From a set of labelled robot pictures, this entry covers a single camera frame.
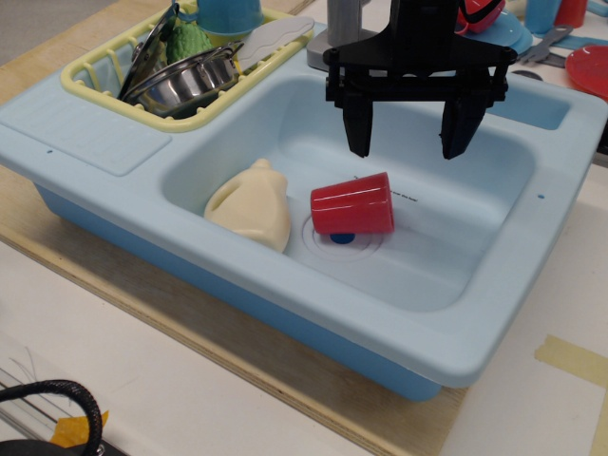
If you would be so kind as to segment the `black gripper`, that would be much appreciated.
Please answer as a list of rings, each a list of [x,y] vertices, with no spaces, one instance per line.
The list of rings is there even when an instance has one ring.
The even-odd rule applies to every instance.
[[[343,111],[350,151],[366,158],[371,148],[374,102],[443,102],[443,157],[466,152],[487,108],[504,100],[506,72],[517,57],[510,47],[468,39],[455,32],[459,1],[417,1],[419,15],[399,85],[329,85],[326,98]]]

